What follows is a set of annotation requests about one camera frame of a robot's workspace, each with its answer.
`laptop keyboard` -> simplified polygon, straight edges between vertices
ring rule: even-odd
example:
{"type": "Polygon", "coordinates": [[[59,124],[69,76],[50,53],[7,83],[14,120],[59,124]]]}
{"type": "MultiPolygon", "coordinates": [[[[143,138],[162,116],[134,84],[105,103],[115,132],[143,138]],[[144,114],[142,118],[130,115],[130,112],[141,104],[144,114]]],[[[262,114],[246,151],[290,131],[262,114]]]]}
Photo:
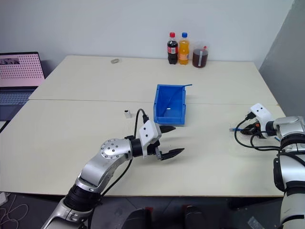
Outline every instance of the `laptop keyboard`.
{"type": "Polygon", "coordinates": [[[0,105],[24,105],[32,92],[0,93],[0,105]]]}

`floor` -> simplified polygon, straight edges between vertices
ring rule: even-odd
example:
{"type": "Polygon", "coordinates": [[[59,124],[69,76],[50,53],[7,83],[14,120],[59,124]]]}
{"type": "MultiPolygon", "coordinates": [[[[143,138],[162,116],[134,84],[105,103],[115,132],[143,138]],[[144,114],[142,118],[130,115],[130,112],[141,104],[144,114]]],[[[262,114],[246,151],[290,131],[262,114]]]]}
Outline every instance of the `floor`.
{"type": "MultiPolygon", "coordinates": [[[[1,206],[8,209],[15,194],[9,196],[9,201],[1,206]]],[[[279,225],[281,198],[256,203],[247,207],[230,209],[231,203],[240,205],[245,199],[232,198],[198,198],[198,197],[108,197],[103,204],[95,210],[92,229],[121,229],[128,215],[139,208],[151,207],[154,228],[158,229],[182,229],[183,206],[194,205],[199,207],[208,219],[207,229],[276,229],[279,225]]],[[[44,221],[56,207],[57,202],[26,195],[17,195],[12,208],[27,204],[28,214],[19,221],[19,229],[40,228],[44,221]]],[[[26,207],[21,206],[10,213],[11,219],[20,218],[26,207]]],[[[16,222],[10,221],[1,226],[1,229],[15,229],[16,222]]]]}

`blue plastic bin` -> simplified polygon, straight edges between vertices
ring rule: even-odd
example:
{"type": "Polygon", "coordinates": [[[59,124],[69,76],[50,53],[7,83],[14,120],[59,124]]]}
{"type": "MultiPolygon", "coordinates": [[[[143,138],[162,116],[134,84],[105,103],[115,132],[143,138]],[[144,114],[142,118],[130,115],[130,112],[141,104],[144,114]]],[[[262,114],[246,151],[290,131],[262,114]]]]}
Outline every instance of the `blue plastic bin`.
{"type": "Polygon", "coordinates": [[[158,84],[153,105],[155,123],[163,125],[184,124],[185,87],[186,85],[158,84]]]}

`laptop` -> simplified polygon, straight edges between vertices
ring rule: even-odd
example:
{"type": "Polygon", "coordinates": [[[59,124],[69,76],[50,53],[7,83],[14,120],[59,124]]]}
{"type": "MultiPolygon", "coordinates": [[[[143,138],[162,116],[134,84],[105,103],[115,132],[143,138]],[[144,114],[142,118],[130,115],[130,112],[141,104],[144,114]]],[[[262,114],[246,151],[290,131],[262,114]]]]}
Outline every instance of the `laptop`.
{"type": "Polygon", "coordinates": [[[38,52],[0,53],[0,121],[9,121],[44,81],[38,52]]]}

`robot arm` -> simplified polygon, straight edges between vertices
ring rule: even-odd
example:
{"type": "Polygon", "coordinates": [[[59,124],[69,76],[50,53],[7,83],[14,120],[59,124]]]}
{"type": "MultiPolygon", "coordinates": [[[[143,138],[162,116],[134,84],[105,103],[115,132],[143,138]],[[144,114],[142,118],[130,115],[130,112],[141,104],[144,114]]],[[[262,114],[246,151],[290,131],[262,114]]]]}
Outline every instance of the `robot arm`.
{"type": "Polygon", "coordinates": [[[115,170],[123,162],[133,157],[156,155],[165,160],[176,156],[184,148],[171,150],[162,154],[158,146],[162,133],[174,130],[172,126],[159,126],[146,120],[140,128],[140,137],[128,136],[125,139],[109,139],[102,144],[99,152],[82,169],[75,184],[57,205],[42,229],[84,229],[84,222],[92,214],[101,200],[105,189],[115,170]]]}
{"type": "Polygon", "coordinates": [[[264,137],[278,136],[280,152],[274,159],[274,183],[284,192],[282,229],[305,228],[305,120],[300,116],[273,119],[261,104],[250,108],[264,137]]]}

